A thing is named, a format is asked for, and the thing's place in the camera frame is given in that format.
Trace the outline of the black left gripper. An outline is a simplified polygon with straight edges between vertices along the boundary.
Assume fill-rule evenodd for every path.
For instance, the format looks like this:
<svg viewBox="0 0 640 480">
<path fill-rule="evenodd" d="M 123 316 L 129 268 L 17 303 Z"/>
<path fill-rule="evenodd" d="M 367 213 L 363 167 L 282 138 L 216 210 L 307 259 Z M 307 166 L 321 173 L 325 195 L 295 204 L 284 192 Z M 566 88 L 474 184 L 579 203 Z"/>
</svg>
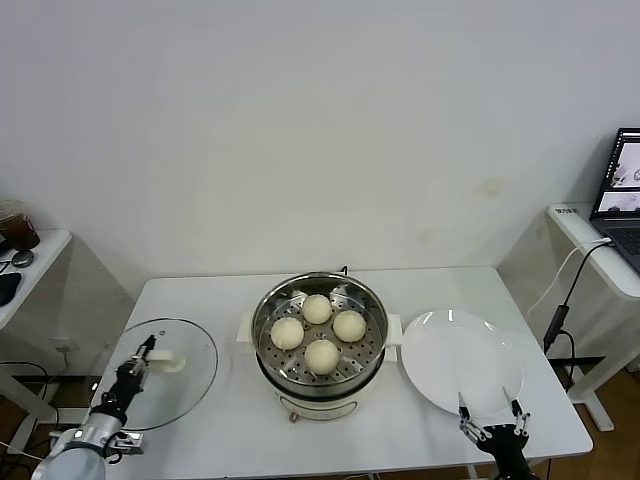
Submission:
<svg viewBox="0 0 640 480">
<path fill-rule="evenodd" d="M 142 357 L 147 357 L 156 344 L 156 337 L 149 336 L 141 345 Z M 132 356 L 116 369 L 116 380 L 101 397 L 103 413 L 125 413 L 134 397 L 143 391 L 147 375 L 147 362 L 141 356 Z"/>
</svg>

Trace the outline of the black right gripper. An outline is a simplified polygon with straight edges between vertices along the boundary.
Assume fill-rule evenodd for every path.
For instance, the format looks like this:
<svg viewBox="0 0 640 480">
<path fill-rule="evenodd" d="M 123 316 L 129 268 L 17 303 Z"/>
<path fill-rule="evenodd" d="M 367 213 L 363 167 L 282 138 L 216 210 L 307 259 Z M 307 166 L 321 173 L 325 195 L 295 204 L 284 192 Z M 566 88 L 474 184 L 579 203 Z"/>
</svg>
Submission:
<svg viewBox="0 0 640 480">
<path fill-rule="evenodd" d="M 498 479 L 530 479 L 531 469 L 523 455 L 531 417 L 519 400 L 503 387 L 503 395 L 515 420 L 514 424 L 492 425 L 485 428 L 471 417 L 461 392 L 458 393 L 459 429 L 477 448 L 491 455 L 498 468 Z"/>
</svg>

